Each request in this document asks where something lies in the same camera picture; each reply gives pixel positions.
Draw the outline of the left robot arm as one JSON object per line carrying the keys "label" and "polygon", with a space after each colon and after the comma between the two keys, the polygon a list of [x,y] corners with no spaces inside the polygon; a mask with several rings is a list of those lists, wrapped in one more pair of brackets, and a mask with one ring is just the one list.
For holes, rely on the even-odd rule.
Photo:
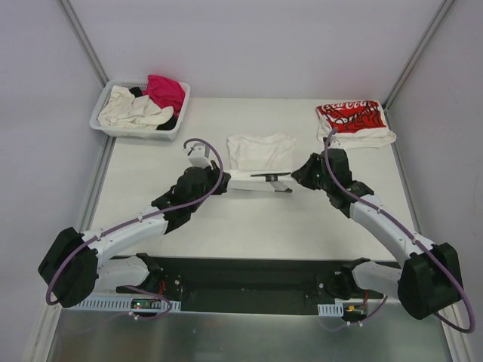
{"label": "left robot arm", "polygon": [[138,253],[121,259],[119,254],[186,224],[207,198],[227,191],[230,179],[217,165],[189,167],[135,216],[97,230],[61,231],[38,267],[48,285],[46,303],[69,308],[96,291],[162,296],[162,270],[150,256]]}

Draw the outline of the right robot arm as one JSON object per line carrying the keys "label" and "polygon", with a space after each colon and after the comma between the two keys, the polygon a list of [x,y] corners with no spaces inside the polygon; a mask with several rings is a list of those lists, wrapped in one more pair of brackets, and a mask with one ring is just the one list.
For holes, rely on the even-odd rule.
{"label": "right robot arm", "polygon": [[457,251],[402,225],[369,186],[353,179],[344,150],[311,154],[291,178],[306,189],[324,191],[335,209],[371,233],[398,263],[389,267],[368,258],[349,262],[328,282],[332,296],[347,300],[374,291],[398,299],[417,320],[463,299]]}

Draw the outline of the Coca-Cola print t-shirt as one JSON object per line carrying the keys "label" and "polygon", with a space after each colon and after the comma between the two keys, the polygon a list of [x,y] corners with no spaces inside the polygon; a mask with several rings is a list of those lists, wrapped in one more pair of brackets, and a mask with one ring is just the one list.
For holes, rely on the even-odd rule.
{"label": "Coca-Cola print t-shirt", "polygon": [[389,129],[383,107],[376,100],[326,103],[315,108],[319,126],[317,139],[324,144],[333,129],[331,146],[341,149],[375,148],[391,145],[396,135]]}

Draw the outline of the plain white t-shirt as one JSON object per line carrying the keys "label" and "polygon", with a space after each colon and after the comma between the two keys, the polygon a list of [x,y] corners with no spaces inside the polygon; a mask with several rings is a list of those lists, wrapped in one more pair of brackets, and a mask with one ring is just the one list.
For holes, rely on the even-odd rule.
{"label": "plain white t-shirt", "polygon": [[228,187],[251,192],[292,193],[291,173],[297,141],[283,133],[227,137]]}

